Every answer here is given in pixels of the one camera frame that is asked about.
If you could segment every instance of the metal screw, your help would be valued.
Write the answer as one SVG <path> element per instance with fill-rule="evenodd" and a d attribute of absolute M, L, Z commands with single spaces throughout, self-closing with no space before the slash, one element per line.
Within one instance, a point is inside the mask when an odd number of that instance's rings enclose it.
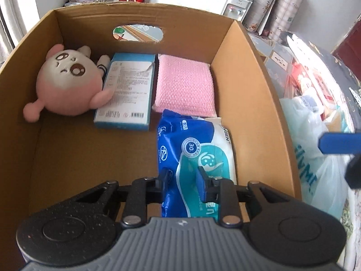
<path fill-rule="evenodd" d="M 141 222 L 141 218 L 136 215 L 129 215 L 123 219 L 123 222 L 127 225 L 136 225 Z"/>
<path fill-rule="evenodd" d="M 241 223 L 241 218 L 238 216 L 229 215 L 229 216 L 223 217 L 223 222 L 227 225 L 236 225 L 236 224 Z"/>

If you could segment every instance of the pink bubble wrap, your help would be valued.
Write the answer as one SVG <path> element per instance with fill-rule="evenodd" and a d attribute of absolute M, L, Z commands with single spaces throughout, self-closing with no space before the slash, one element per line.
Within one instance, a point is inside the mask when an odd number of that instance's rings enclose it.
<path fill-rule="evenodd" d="M 217 117 L 209 65 L 169 55 L 159 55 L 156 100 L 153 110 L 164 109 L 189 116 Z"/>

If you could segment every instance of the blue and white box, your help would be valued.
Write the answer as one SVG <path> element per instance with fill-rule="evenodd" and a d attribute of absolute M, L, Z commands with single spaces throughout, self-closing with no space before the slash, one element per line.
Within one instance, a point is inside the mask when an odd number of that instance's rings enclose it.
<path fill-rule="evenodd" d="M 104 87 L 115 88 L 115 93 L 96 111 L 95 125 L 148 130 L 154 69 L 155 55 L 116 53 L 104 81 Z"/>

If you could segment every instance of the pink plush toy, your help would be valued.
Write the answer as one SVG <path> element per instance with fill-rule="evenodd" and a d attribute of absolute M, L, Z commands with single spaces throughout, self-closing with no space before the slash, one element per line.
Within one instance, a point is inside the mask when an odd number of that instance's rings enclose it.
<path fill-rule="evenodd" d="M 24 107 L 26 121 L 37 122 L 44 107 L 60 115 L 76 116 L 109 102 L 114 89 L 102 90 L 109 56 L 101 56 L 95 65 L 90 53 L 87 46 L 74 51 L 59 44 L 50 49 L 37 76 L 38 100 Z"/>

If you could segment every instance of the plush toy arm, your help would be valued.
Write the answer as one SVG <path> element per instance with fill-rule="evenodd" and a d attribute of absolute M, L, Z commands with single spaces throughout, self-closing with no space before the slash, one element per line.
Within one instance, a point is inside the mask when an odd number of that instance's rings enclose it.
<path fill-rule="evenodd" d="M 27 122 L 37 122 L 40 112 L 44 109 L 45 104 L 39 99 L 34 103 L 28 103 L 23 109 L 24 118 Z"/>
<path fill-rule="evenodd" d="M 108 55 L 103 55 L 100 57 L 98 63 L 96 64 L 96 66 L 100 69 L 100 71 L 102 71 L 101 72 L 102 77 L 108 72 L 110 61 L 111 60 Z"/>
<path fill-rule="evenodd" d="M 90 109 L 98 109 L 108 103 L 114 95 L 115 90 L 107 88 L 97 93 L 90 101 Z"/>

